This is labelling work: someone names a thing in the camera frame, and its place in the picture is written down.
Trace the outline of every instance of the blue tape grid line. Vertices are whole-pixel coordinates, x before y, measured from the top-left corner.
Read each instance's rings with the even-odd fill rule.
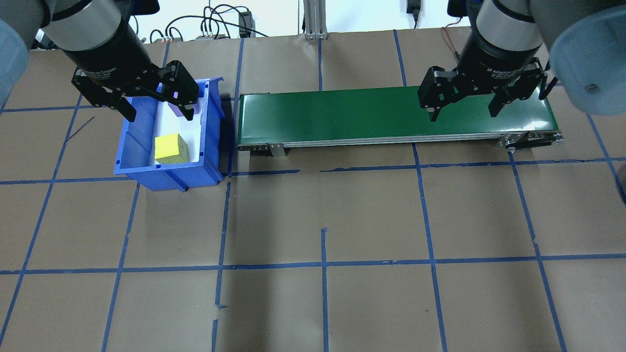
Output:
[[[228,151],[228,177],[232,177],[233,170],[233,158],[235,154],[235,138],[237,137],[236,121],[239,116],[237,109],[239,108],[239,85],[241,82],[241,65],[244,60],[244,42],[245,39],[241,38],[239,43],[239,58],[237,59],[237,78],[235,79],[235,101],[233,102],[233,116],[232,116],[232,133],[230,136],[230,150]]]
[[[322,79],[322,39],[317,40],[317,90],[324,90]]]
[[[45,108],[20,108],[20,109],[6,109],[5,113],[19,113],[26,111],[52,111],[52,110],[76,110],[76,109],[97,109],[95,106],[82,105],[82,106],[52,106]]]
[[[74,113],[72,114],[72,119],[69,121],[68,130],[65,133],[66,141],[72,131],[72,127],[74,126],[74,121],[76,120],[76,114],[78,113],[78,107],[80,106],[80,102],[83,99],[82,95],[78,95],[78,100],[76,101],[76,105],[74,106]],[[61,146],[61,151],[59,152],[59,157],[56,160],[56,165],[54,166],[54,174],[52,175],[52,180],[56,179],[56,175],[59,172],[59,167],[61,166],[61,160],[63,159],[63,154],[65,153],[65,148],[67,146],[67,142],[63,142]],[[46,207],[48,206],[48,201],[50,200],[50,194],[52,193],[52,188],[54,183],[50,183],[48,186],[48,191],[46,192],[46,197],[43,201],[43,205],[41,206],[41,211],[39,212],[39,217],[37,219],[37,224],[35,225],[35,229],[33,231],[33,236],[31,238],[31,242],[28,246],[28,250],[26,251],[26,257],[24,258],[24,264],[22,264],[22,268],[19,272],[18,282],[15,286],[15,290],[13,291],[13,296],[11,298],[11,303],[9,305],[9,309],[7,310],[6,317],[4,318],[4,323],[2,326],[2,330],[0,331],[0,346],[2,346],[2,342],[4,341],[4,335],[6,334],[6,329],[9,326],[9,320],[11,319],[11,314],[13,313],[13,309],[15,308],[15,302],[18,298],[19,289],[22,286],[22,280],[24,279],[24,275],[26,273],[26,268],[28,267],[28,261],[31,258],[31,254],[33,253],[33,248],[35,245],[35,241],[37,240],[37,235],[39,234],[39,228],[41,227],[41,221],[43,220],[43,216],[46,213]]]
[[[563,254],[557,256],[541,256],[543,261],[580,261],[594,259],[626,259],[626,253],[605,254]],[[475,263],[502,263],[502,262],[531,262],[536,256],[523,257],[477,257],[477,258],[444,258],[435,259],[437,264],[475,264]],[[376,261],[327,261],[322,262],[291,262],[278,264],[232,264],[232,265],[205,265],[205,266],[162,266],[162,267],[124,267],[122,272],[173,272],[173,271],[230,271],[230,270],[271,270],[293,269],[298,267],[344,267],[344,266],[393,266],[393,265],[430,265],[430,259],[401,259]],[[30,274],[101,274],[117,272],[116,267],[95,267],[81,269],[27,269],[25,275]],[[20,270],[0,270],[0,275],[19,275]]]
[[[106,351],[106,345],[109,342],[109,332],[111,331],[111,321],[113,320],[113,311],[115,309],[115,301],[117,300],[118,289],[120,288],[120,279],[122,269],[124,268],[124,259],[126,258],[126,249],[128,248],[128,234],[133,226],[133,219],[135,218],[135,207],[137,206],[137,198],[139,197],[139,184],[135,187],[135,194],[133,196],[133,203],[130,206],[130,214],[128,215],[128,225],[126,225],[126,234],[124,236],[124,244],[121,248],[120,262],[118,264],[115,283],[113,285],[113,294],[111,295],[111,303],[109,304],[109,312],[106,316],[105,333],[102,337],[101,352]]]
[[[524,210],[526,223],[528,224],[528,231],[530,233],[530,238],[532,240],[533,247],[535,249],[535,259],[537,260],[537,264],[539,265],[539,272],[541,274],[541,280],[543,281],[543,288],[546,292],[546,297],[548,299],[550,313],[552,314],[552,321],[554,322],[554,327],[555,327],[555,330],[557,331],[558,343],[561,346],[561,351],[567,352],[567,347],[565,346],[565,340],[563,339],[563,332],[561,331],[561,324],[558,321],[557,309],[554,306],[554,300],[552,299],[552,292],[550,291],[550,283],[548,282],[548,277],[546,275],[546,271],[543,266],[543,259],[541,258],[541,251],[539,250],[539,245],[536,242],[535,228],[533,227],[533,222],[530,219],[530,212],[528,211],[528,204],[526,202],[526,197],[524,196],[524,190],[521,185],[520,174],[517,171],[517,166],[515,165],[515,159],[513,158],[512,153],[509,153],[509,161],[511,163],[511,168],[513,169],[513,176],[515,178],[515,183],[517,184],[517,191],[520,194],[521,206]]]
[[[215,352],[217,346],[217,319],[213,319],[213,328],[211,329],[211,352]]]
[[[96,117],[95,117],[95,115],[94,115],[94,117],[92,117],[92,118],[90,118],[89,120],[87,120],[87,122],[85,122],[82,126],[80,126],[80,127],[79,127],[79,128],[78,128],[75,132],[74,132],[74,133],[72,133],[72,134],[68,137],[68,139],[66,139],[66,140],[65,140],[65,143],[67,143],[67,142],[68,142],[68,140],[71,140],[71,139],[72,139],[72,137],[74,137],[74,136],[75,136],[78,132],[80,132],[80,130],[82,130],[85,126],[87,126],[87,124],[88,124],[89,122],[91,122],[94,118],[96,118]]]
[[[393,30],[393,38],[396,40],[396,51],[398,52],[398,61],[400,62],[400,72],[402,73],[402,85],[406,87],[406,75],[404,74],[404,62],[402,61],[402,51],[400,50],[400,41],[398,40],[398,31]]]
[[[167,63],[167,56],[170,54],[170,42],[167,42],[167,44],[165,45],[165,54],[163,54],[163,63],[161,64],[161,67],[165,67],[165,64]]]
[[[226,196],[224,199],[224,215],[222,217],[222,238],[220,240],[220,259],[219,265],[217,265],[217,282],[215,284],[215,305],[219,309],[226,308],[226,306],[222,305],[222,277],[224,267],[224,255],[226,250],[226,233],[228,230],[228,209],[230,204],[230,187],[231,183],[228,182],[226,185]],[[212,342],[212,351],[215,351],[215,345],[217,343],[217,321],[218,319],[213,320],[213,329],[211,332],[211,342]]]
[[[324,352],[329,352],[328,343],[328,279],[326,276],[326,234],[328,229],[322,229],[322,322],[324,325]]]
[[[437,261],[434,256],[433,238],[431,237],[430,222],[428,220],[428,208],[426,206],[426,195],[424,193],[424,182],[422,178],[422,168],[419,164],[418,149],[413,146],[413,157],[415,158],[416,170],[418,173],[418,189],[419,199],[422,205],[422,214],[424,216],[424,228],[426,229],[426,242],[428,244],[428,259],[431,265],[431,276],[433,277],[434,303],[437,309],[437,320],[439,321],[439,335],[441,337],[441,349],[448,352],[448,343],[446,342],[446,330],[443,324],[443,312],[441,311],[441,296],[439,295],[439,282],[437,280]]]
[[[612,162],[626,162],[626,157],[610,158]],[[516,161],[516,165],[549,165],[549,164],[566,164],[566,163],[604,163],[606,158],[596,159],[564,159],[564,160],[527,160]],[[423,164],[421,168],[444,168],[444,167],[484,167],[484,166],[508,166],[510,162],[472,162],[472,163],[433,163]],[[338,167],[331,170],[321,170],[320,172],[348,172],[348,171],[373,171],[373,170],[412,170],[416,165],[389,165],[389,166],[364,166],[364,167]],[[299,173],[300,169],[290,170],[268,170],[268,171],[247,171],[232,172],[231,177],[241,176],[259,176],[259,175],[285,175],[290,173]],[[83,179],[55,179],[55,180],[12,180],[0,181],[0,185],[23,185],[23,184],[51,184],[51,183],[69,183],[69,182],[100,182],[100,181],[127,181],[129,177],[91,177]]]
[[[626,158],[610,158],[613,162],[623,162]],[[527,160],[515,162],[517,165],[549,165],[566,163],[604,163],[606,158],[596,159],[563,159],[563,160]],[[484,166],[509,166],[510,162],[471,162],[471,163],[432,163],[420,165],[421,168],[443,168],[443,167],[484,167]],[[337,167],[331,170],[321,170],[320,172],[345,172],[345,171],[371,171],[371,170],[407,170],[414,169],[417,165],[389,165],[389,166],[363,166],[363,167]]]
[[[617,185],[617,189],[619,189],[620,195],[622,196],[623,201],[626,202],[626,192],[624,192],[624,186],[622,185],[622,182],[620,181],[620,177],[617,174],[617,171],[615,169],[615,166],[613,165],[612,159],[608,154],[608,150],[606,146],[604,145],[604,141],[602,140],[602,137],[600,137],[598,128],[595,126],[595,122],[593,121],[593,118],[591,117],[591,115],[587,114],[587,119],[589,120],[589,124],[591,125],[591,128],[593,129],[595,138],[598,140],[598,144],[600,144],[600,148],[602,149],[602,153],[604,154],[604,158],[605,158],[604,160],[608,163],[608,167],[611,169],[611,173],[613,174],[613,178],[615,179],[615,184]]]

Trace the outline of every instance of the green conveyor belt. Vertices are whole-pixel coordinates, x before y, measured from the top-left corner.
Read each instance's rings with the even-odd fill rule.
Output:
[[[555,132],[558,125],[538,89],[492,118],[493,95],[443,108],[437,122],[419,107],[417,86],[253,94],[240,97],[240,150],[284,147],[500,138],[511,132]]]

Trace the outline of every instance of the yellow sponge block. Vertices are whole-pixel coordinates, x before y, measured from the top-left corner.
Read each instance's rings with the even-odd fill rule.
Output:
[[[155,159],[164,164],[189,162],[187,143],[178,133],[156,137]]]

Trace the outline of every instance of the power adapter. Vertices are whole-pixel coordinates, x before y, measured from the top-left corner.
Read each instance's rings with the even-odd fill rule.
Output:
[[[413,19],[417,24],[419,18],[419,10],[422,9],[422,0],[407,0],[406,1],[406,13],[413,14]]]
[[[252,18],[252,13],[250,11],[244,11],[239,16],[239,38],[251,38],[255,36],[255,33],[250,31],[249,29],[254,28],[254,18]]]

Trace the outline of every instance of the blue plastic bin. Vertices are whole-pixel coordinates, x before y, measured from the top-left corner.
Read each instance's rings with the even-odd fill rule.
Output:
[[[135,122],[124,120],[114,173],[126,175],[149,190],[178,189],[184,192],[190,187],[217,185],[223,179],[217,169],[220,121],[224,118],[217,84],[222,80],[222,77],[196,80],[200,87],[198,104],[202,106],[202,114],[194,116],[194,120],[200,117],[201,129],[197,162],[151,165],[155,163],[151,156],[158,105],[162,104],[161,109],[169,107],[153,98],[129,98],[137,116]]]

